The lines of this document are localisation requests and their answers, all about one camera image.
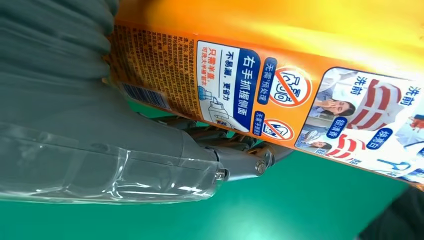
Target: red stripe graphic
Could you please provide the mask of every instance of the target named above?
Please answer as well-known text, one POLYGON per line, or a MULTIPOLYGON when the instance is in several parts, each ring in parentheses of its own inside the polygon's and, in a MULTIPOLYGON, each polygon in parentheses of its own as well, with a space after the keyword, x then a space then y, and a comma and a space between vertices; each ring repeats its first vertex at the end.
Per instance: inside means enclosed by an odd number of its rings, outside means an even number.
POLYGON ((397 101, 396 101, 396 103, 399 103, 401 101, 402 92, 398 87, 395 87, 395 88, 396 88, 396 91, 397 91, 397 101))
POLYGON ((352 154, 351 152, 345 152, 345 153, 343 153, 343 154, 342 154, 342 155, 340 155, 340 156, 333 156, 333 158, 337 158, 337 159, 344 159, 344 158, 349 157, 351 154, 352 154))
POLYGON ((338 139, 338 146, 337 148, 342 149, 345 146, 345 138, 347 137, 346 134, 340 135, 340 138, 338 139))
POLYGON ((355 149, 357 148, 357 142, 353 139, 349 139, 349 142, 350 142, 350 146, 349 146, 348 151, 349 152, 355 151, 355 149))
POLYGON ((374 104, 374 98, 376 97, 376 89, 374 88, 380 81, 373 79, 371 84, 368 87, 368 91, 366 93, 367 99, 365 106, 371 108, 374 104))
POLYGON ((391 91, 390 91, 390 89, 388 89, 385 86, 382 86, 381 89, 383 90, 383 93, 382 93, 382 99, 381 99, 381 102, 380 102, 380 106, 378 106, 378 109, 379 110, 386 110, 387 106, 389 105, 389 102, 390 102, 390 97, 384 97, 384 96, 387 96, 387 95, 390 96, 391 91))
POLYGON ((361 111, 360 111, 360 113, 355 117, 355 119, 353 119, 350 123, 349 123, 349 125, 350 126, 352 126, 352 125, 356 125, 356 124, 358 124, 367 114, 368 114, 368 110, 365 110, 365 109, 362 109, 361 111))
POLYGON ((368 120, 364 125, 358 126, 358 129, 367 129, 370 128, 372 125, 374 125, 382 116, 381 113, 374 113, 374 115, 371 117, 370 120, 368 120))
POLYGON ((360 141, 360 143, 362 143, 362 150, 365 150, 365 142, 360 141))
POLYGON ((333 150, 333 151, 331 151, 331 152, 327 153, 326 155, 327 155, 327 156, 331 156, 331 155, 336 155, 336 154, 338 154, 338 153, 340 153, 340 150, 339 150, 339 149, 335 149, 335 150, 333 150))

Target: bottle label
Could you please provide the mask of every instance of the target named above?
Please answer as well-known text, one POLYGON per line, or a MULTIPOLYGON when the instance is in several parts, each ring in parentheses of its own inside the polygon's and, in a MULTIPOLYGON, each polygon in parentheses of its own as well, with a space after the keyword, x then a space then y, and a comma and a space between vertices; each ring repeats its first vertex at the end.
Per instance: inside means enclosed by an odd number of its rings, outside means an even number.
POLYGON ((132 101, 424 184, 423 83, 361 63, 117 21, 112 82, 132 101))

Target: green background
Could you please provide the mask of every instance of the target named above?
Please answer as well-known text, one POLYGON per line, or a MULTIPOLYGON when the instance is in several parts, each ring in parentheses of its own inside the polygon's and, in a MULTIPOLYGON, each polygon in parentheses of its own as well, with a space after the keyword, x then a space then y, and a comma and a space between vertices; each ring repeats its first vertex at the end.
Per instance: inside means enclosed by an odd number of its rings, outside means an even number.
MULTIPOLYGON (((132 105, 149 117, 164 113, 132 105)), ((0 202, 0 240, 352 240, 406 183, 302 152, 208 200, 100 205, 0 202)))

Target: orange detergent bottle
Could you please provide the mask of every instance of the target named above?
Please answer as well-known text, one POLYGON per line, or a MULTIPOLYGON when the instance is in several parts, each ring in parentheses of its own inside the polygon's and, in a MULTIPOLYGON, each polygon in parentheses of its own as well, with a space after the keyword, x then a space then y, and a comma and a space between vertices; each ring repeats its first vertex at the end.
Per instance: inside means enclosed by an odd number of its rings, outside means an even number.
POLYGON ((122 0, 132 101, 424 184, 424 1, 122 0))

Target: barcode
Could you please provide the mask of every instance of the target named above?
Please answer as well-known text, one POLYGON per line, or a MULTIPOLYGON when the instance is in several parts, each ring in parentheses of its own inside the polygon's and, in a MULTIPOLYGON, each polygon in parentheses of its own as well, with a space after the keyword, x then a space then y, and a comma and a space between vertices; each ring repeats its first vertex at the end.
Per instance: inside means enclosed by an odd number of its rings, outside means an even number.
POLYGON ((129 85, 126 83, 122 83, 122 88, 128 97, 133 100, 171 110, 167 98, 160 92, 152 91, 144 87, 129 85))

